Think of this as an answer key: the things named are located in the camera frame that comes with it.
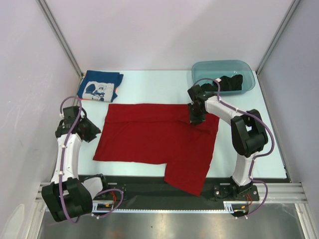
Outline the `red t shirt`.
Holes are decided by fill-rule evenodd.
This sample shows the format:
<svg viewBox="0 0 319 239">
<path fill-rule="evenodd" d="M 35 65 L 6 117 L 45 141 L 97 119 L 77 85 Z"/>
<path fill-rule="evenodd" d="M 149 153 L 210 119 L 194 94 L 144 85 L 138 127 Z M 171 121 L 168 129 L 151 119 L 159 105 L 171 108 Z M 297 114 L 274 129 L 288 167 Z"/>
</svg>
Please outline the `red t shirt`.
<svg viewBox="0 0 319 239">
<path fill-rule="evenodd" d="M 187 105 L 110 104 L 93 159 L 165 164 L 166 183 L 199 196 L 218 128 L 211 114 L 192 125 Z"/>
</svg>

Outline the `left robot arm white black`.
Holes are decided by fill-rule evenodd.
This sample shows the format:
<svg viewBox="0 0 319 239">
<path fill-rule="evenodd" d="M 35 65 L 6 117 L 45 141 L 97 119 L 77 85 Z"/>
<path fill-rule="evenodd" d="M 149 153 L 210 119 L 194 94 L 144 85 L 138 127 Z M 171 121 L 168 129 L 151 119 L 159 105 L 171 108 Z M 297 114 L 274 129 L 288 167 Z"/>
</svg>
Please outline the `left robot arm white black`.
<svg viewBox="0 0 319 239">
<path fill-rule="evenodd" d="M 100 129 L 88 118 L 79 106 L 62 109 L 55 136 L 58 143 L 58 155 L 53 176 L 49 185 L 41 191 L 53 219 L 56 222 L 79 219 L 91 213 L 93 199 L 105 199 L 110 187 L 104 184 L 104 176 L 97 174 L 80 180 L 78 175 L 79 151 L 82 142 L 91 142 Z"/>
</svg>

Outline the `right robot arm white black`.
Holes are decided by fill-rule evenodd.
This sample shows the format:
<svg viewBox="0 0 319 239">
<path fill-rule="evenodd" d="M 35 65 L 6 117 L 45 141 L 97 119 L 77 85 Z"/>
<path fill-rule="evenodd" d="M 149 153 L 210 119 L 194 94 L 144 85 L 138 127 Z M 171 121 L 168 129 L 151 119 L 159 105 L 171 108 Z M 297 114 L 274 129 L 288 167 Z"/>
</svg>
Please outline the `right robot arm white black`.
<svg viewBox="0 0 319 239">
<path fill-rule="evenodd" d="M 243 199 L 253 185 L 255 159 L 268 143 L 269 134 L 260 113 L 237 109 L 223 102 L 216 93 L 206 93 L 200 85 L 192 86 L 187 92 L 191 99 L 188 104 L 191 124 L 203 123 L 211 114 L 230 125 L 232 145 L 237 152 L 230 195 L 236 200 Z"/>
</svg>

